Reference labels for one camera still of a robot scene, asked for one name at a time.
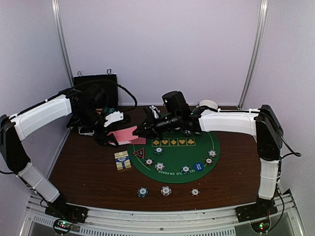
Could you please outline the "red card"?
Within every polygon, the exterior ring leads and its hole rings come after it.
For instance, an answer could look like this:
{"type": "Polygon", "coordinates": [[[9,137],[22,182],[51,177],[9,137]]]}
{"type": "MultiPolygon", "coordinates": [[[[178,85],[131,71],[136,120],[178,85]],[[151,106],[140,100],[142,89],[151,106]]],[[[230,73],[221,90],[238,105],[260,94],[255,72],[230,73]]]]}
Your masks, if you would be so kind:
{"type": "Polygon", "coordinates": [[[131,145],[145,145],[146,138],[138,137],[130,142],[131,145]]]}

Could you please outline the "red playing card deck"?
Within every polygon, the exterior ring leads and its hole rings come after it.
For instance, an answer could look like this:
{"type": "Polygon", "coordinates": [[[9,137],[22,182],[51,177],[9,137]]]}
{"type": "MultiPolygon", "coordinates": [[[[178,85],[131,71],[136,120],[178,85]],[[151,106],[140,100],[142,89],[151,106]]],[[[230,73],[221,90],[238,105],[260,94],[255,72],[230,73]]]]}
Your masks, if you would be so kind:
{"type": "Polygon", "coordinates": [[[130,144],[131,141],[138,138],[137,135],[133,135],[133,132],[136,129],[137,129],[137,126],[133,126],[133,127],[129,127],[129,128],[121,129],[121,130],[116,130],[116,131],[110,132],[108,136],[113,134],[118,142],[118,145],[130,144]]]}

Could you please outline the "blue tan chip stack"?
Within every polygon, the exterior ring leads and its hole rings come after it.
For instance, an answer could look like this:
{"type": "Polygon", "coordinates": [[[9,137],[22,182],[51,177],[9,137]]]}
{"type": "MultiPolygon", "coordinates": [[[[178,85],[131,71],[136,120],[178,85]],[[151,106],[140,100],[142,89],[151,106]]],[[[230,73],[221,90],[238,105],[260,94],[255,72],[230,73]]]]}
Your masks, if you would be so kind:
{"type": "Polygon", "coordinates": [[[163,186],[160,192],[163,196],[169,196],[172,193],[172,189],[169,186],[163,186]]]}

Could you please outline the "green blue chip stack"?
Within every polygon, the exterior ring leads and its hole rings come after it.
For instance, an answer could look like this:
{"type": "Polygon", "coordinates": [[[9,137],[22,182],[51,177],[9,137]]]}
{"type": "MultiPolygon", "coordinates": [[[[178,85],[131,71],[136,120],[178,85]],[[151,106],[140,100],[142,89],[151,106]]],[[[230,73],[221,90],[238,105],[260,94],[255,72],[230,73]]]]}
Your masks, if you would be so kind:
{"type": "Polygon", "coordinates": [[[140,187],[137,191],[137,196],[139,198],[145,198],[148,195],[148,189],[146,187],[140,187]]]}

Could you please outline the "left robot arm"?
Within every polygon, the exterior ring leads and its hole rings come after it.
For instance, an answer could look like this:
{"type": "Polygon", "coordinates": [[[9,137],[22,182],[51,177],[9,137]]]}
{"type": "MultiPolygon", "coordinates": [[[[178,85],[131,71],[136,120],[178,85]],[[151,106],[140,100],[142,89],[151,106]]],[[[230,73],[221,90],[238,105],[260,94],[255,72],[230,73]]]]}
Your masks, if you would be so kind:
{"type": "Polygon", "coordinates": [[[67,218],[71,208],[65,195],[49,181],[49,169],[57,159],[58,145],[63,142],[72,118],[92,129],[92,141],[98,146],[118,143],[110,132],[114,126],[123,124],[137,102],[125,87],[117,83],[114,86],[132,99],[133,106],[104,117],[100,104],[101,99],[107,103],[108,94],[95,84],[89,85],[87,92],[73,86],[52,93],[51,97],[42,96],[33,105],[26,101],[25,108],[9,108],[8,114],[0,117],[0,156],[6,167],[1,174],[19,178],[59,218],[67,218]]]}

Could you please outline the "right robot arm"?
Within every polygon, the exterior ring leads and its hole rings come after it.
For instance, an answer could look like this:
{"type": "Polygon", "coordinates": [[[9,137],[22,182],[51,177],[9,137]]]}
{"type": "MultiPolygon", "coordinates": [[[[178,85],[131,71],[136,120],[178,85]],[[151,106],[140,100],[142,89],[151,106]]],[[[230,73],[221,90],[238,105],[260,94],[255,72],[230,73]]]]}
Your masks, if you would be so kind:
{"type": "Polygon", "coordinates": [[[287,146],[284,131],[269,105],[258,109],[221,110],[199,103],[191,110],[180,91],[162,96],[168,114],[162,116],[155,107],[146,107],[147,118],[133,132],[143,138],[162,138],[164,132],[181,128],[190,132],[234,132],[256,138],[261,162],[260,187],[252,212],[264,216],[273,206],[276,185],[280,179],[280,166],[284,156],[282,147],[287,146]]]}

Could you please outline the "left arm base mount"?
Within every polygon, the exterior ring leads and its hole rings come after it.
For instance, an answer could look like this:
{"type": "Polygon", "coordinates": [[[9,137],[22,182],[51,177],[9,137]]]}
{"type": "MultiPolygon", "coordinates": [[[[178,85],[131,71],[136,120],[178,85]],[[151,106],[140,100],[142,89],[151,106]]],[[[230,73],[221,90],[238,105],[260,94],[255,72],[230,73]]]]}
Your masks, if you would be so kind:
{"type": "Polygon", "coordinates": [[[88,209],[86,207],[69,204],[63,204],[60,206],[48,205],[45,209],[45,214],[74,223],[85,223],[88,216],[88,209]]]}

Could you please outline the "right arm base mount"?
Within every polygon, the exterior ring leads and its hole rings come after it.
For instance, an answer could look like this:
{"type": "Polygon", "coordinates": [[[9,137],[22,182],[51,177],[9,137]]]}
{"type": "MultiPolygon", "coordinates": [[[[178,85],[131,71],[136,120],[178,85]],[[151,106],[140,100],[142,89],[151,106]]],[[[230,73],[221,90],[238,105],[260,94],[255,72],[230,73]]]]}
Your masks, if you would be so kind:
{"type": "Polygon", "coordinates": [[[239,206],[235,208],[238,222],[252,221],[258,218],[267,217],[278,212],[276,206],[266,207],[258,204],[239,206]]]}

